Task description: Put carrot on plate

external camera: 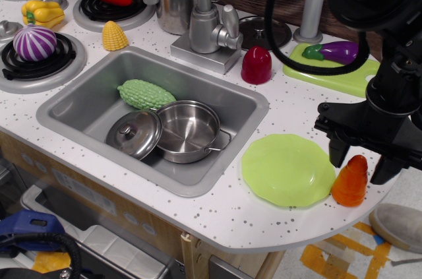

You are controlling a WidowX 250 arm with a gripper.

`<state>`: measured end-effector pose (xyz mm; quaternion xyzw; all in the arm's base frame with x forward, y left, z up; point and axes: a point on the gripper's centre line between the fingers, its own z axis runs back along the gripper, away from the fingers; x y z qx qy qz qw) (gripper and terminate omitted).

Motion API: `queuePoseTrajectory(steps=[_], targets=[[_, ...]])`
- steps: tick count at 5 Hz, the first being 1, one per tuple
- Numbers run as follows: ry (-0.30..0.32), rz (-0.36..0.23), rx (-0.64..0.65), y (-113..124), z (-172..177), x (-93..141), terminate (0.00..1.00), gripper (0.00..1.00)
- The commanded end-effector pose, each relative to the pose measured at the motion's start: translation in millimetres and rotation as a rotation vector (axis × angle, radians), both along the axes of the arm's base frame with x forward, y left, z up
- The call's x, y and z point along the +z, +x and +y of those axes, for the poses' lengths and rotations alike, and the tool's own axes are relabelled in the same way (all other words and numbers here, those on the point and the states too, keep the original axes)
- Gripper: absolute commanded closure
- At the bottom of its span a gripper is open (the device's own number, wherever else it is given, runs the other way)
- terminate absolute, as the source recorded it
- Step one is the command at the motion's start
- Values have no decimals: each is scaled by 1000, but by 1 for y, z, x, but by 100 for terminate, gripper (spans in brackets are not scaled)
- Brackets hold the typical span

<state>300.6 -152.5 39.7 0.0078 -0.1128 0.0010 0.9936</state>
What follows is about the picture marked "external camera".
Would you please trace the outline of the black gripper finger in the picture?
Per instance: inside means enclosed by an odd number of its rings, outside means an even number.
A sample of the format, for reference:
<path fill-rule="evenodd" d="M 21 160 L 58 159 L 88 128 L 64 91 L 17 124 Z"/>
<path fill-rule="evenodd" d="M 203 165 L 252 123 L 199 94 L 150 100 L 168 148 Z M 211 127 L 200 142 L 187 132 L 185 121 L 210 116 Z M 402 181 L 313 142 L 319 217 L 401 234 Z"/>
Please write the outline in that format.
<path fill-rule="evenodd" d="M 381 156 L 371 178 L 372 184 L 385 184 L 398 175 L 403 169 L 408 169 L 405 161 L 389 156 Z"/>
<path fill-rule="evenodd" d="M 329 142 L 329 157 L 331 164 L 339 168 L 346 157 L 349 150 L 349 145 L 340 139 L 330 139 Z"/>

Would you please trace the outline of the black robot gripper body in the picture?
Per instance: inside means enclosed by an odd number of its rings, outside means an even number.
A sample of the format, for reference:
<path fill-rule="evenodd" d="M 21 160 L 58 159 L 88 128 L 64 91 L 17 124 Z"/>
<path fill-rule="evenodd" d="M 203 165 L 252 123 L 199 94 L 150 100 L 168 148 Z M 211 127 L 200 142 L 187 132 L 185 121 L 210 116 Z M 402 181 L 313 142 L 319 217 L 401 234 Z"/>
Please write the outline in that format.
<path fill-rule="evenodd" d="M 407 115 L 384 113 L 369 100 L 355 104 L 325 102 L 318 106 L 315 128 L 329 139 L 361 146 L 408 164 L 421 163 L 421 129 Z"/>

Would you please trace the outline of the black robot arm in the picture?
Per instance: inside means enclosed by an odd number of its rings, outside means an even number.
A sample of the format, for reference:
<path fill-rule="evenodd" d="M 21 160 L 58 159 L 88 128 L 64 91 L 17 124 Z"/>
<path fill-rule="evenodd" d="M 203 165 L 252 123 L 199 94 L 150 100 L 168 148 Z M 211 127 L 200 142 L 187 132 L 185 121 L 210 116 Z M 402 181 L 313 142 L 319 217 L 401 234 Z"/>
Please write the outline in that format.
<path fill-rule="evenodd" d="M 365 100 L 322 103 L 315 127 L 329 140 L 340 167 L 350 146 L 380 155 L 371 183 L 382 185 L 402 169 L 421 167 L 421 0 L 328 0 L 346 27 L 382 38 L 382 61 Z"/>

